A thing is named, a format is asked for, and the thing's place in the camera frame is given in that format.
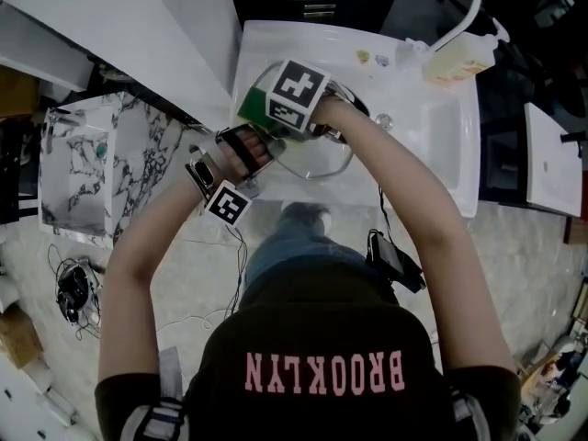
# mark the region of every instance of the soap dispenser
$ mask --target soap dispenser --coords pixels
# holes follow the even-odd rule
[[[494,50],[498,47],[498,41],[510,42],[510,37],[495,18],[492,22],[497,29],[495,36],[463,32],[436,52],[424,67],[424,80],[450,86],[493,67],[496,64]]]

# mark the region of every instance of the floor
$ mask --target floor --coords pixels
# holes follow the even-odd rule
[[[241,227],[251,253],[272,230],[280,203],[254,206]],[[375,208],[333,206],[330,236],[359,252],[366,251],[368,230],[384,230]],[[398,246],[417,259],[413,244],[393,212],[392,236]],[[513,354],[520,354],[541,338],[553,343],[565,329],[580,286],[585,246],[561,242],[564,219],[546,213],[481,203],[469,222],[488,279],[492,297]],[[0,247],[2,262],[17,282],[21,305],[29,313],[45,348],[55,389],[78,409],[90,429],[98,432],[93,390],[96,385],[98,341],[85,335],[78,341],[54,301],[54,276],[47,263],[50,243],[63,258],[89,255],[105,265],[108,251],[54,237],[38,230],[37,218],[8,227],[8,242]],[[153,281],[157,328],[190,315],[209,317],[212,329],[235,291],[237,278],[234,240],[214,220],[192,217],[174,240]],[[58,261],[54,256],[53,265]],[[435,318],[426,291],[413,295],[397,288],[401,305],[415,313],[434,335]],[[170,325],[158,333],[160,348],[176,345],[184,375],[197,371],[211,330],[199,319]]]

